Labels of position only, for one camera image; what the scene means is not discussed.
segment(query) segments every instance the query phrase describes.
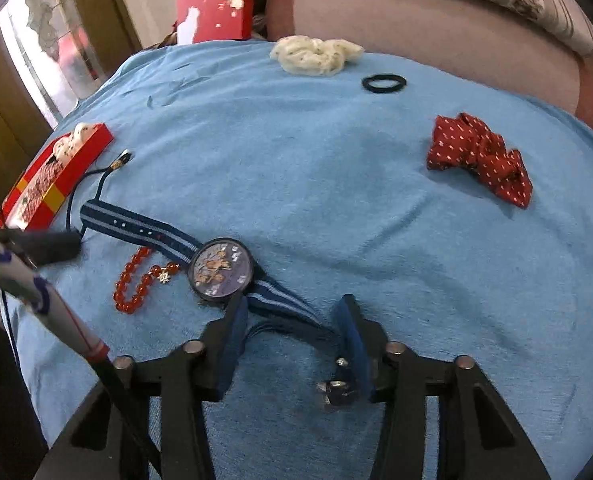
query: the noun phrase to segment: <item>red polka dot scrunchie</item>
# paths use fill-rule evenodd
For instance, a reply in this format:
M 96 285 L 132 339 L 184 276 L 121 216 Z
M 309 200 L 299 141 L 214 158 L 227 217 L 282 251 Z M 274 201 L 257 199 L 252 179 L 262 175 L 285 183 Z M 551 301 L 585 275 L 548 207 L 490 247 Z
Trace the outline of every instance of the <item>red polka dot scrunchie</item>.
M 465 168 L 479 177 L 496 196 L 527 208 L 532 182 L 518 150 L 507 151 L 503 137 L 493 133 L 480 119 L 466 113 L 439 116 L 427 153 L 429 170 Z

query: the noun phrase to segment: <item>watch dial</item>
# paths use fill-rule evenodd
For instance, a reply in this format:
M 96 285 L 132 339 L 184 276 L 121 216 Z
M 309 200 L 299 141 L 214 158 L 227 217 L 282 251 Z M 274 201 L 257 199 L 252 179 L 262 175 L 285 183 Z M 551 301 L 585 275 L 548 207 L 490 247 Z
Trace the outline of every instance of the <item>watch dial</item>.
M 188 274 L 199 295 L 220 301 L 247 287 L 253 270 L 252 257 L 240 242 L 220 238 L 199 249 Z

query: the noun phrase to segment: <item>yellow stripe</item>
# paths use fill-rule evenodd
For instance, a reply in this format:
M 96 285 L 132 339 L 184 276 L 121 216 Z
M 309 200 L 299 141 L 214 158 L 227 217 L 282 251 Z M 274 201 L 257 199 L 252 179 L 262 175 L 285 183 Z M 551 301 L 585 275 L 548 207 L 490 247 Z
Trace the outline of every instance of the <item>yellow stripe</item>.
M 54 184 L 50 186 L 48 192 L 43 196 L 43 202 L 50 208 L 52 213 L 56 213 L 65 201 L 65 196 L 61 193 Z

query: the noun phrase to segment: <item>black hair tie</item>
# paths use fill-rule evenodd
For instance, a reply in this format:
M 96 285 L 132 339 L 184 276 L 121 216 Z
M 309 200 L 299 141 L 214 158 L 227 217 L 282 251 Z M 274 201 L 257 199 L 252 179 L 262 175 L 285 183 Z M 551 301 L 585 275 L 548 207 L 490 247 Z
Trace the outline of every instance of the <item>black hair tie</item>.
M 372 84 L 374 81 L 393 81 L 395 84 L 391 86 L 375 86 Z M 407 81 L 403 76 L 396 74 L 375 74 L 363 78 L 361 84 L 365 90 L 373 94 L 391 94 L 403 90 L 407 85 Z

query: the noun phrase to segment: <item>blue blanket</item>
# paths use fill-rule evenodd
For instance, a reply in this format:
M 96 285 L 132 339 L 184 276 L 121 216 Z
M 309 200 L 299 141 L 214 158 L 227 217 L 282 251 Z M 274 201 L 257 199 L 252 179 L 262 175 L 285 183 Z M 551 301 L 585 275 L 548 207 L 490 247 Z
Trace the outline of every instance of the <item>blue blanket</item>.
M 395 56 L 368 54 L 330 78 L 284 72 L 256 41 L 202 43 L 129 59 L 58 127 L 104 122 L 134 159 L 103 200 L 199 240 L 242 240 L 263 268 L 329 320 L 345 293 L 419 354 L 476 358 L 524 426 L 553 480 L 593 452 L 593 132 L 536 100 Z M 361 78 L 398 73 L 372 94 Z M 466 111 L 521 150 L 527 210 L 460 169 L 428 171 L 437 115 Z M 80 187 L 78 209 L 92 197 Z M 64 227 L 64 211 L 54 221 Z M 112 347 L 165 355 L 220 312 L 182 276 L 134 316 L 114 283 L 135 247 L 88 231 L 80 260 L 45 277 Z M 162 263 L 157 255 L 150 261 Z M 21 365 L 49 443 L 94 384 L 86 364 L 13 309 Z M 253 339 L 225 401 L 206 406 L 219 478 L 368 478 L 382 410 L 324 413 L 314 383 L 332 356 L 278 335 Z M 436 468 L 430 425 L 428 474 Z

